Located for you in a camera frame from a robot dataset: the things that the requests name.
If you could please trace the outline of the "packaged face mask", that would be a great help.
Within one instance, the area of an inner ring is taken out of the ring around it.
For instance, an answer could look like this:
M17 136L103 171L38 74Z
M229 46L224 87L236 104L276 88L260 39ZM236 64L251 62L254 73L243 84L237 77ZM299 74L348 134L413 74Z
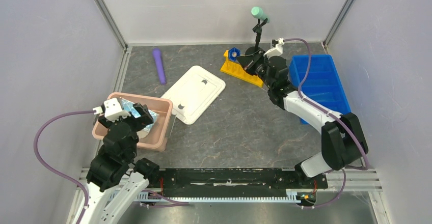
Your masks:
M131 101L129 101L127 99L124 99L124 98L122 98L121 101L122 101L122 104L123 104L123 107L124 107L125 110L127 110L129 112L132 112L135 117L139 116L139 114L132 108L132 105L134 104L134 102L131 102ZM159 114L157 114L156 112L153 112L149 108L148 108L148 110L149 110L150 114L153 116L154 125L155 125L157 119L159 118Z

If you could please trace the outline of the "blue bulb dropper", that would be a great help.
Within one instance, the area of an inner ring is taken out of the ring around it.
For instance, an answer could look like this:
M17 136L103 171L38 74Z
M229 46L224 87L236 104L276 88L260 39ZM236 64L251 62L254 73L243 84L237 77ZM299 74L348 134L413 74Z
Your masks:
M241 63L243 61L247 61L249 59L249 54L252 54L254 51L253 47L250 47L246 50L244 54L241 54L240 49L233 47L228 51L228 60L232 62Z

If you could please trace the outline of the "bagged white round pad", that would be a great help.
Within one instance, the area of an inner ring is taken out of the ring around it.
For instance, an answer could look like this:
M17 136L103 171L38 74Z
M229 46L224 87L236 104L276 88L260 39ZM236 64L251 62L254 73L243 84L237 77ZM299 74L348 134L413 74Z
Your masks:
M154 123L147 125L145 128L137 132L137 135L139 138L145 138L151 131L152 127L154 126Z

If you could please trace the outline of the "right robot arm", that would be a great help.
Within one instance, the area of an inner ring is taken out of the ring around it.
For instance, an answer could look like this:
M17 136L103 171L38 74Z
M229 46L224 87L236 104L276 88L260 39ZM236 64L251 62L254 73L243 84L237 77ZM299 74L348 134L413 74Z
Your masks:
M237 61L247 74L263 81L273 104L300 117L321 135L321 151L295 166L294 181L298 186L308 187L315 176L338 171L367 155L358 117L331 110L307 97L289 81L284 58L267 58L257 52L238 56Z

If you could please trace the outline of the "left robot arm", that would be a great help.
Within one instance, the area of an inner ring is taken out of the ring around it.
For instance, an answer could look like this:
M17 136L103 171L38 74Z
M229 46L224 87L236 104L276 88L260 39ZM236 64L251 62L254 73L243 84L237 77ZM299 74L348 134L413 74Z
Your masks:
M136 160L138 132L154 119L147 105L134 103L132 110L138 116L116 98L93 108L107 134L86 175L88 200L77 223L116 223L141 190L160 181L158 164Z

